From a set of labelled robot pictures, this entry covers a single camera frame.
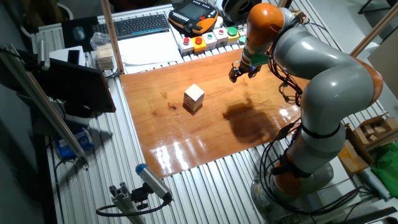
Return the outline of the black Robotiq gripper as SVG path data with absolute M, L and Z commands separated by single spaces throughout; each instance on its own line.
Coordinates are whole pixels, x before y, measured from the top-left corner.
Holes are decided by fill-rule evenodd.
M 247 73 L 249 78 L 253 78 L 260 70 L 260 66 L 250 66 L 242 61 L 233 61 L 232 69 L 230 70 L 228 76 L 231 82 L 236 83 L 239 75 Z

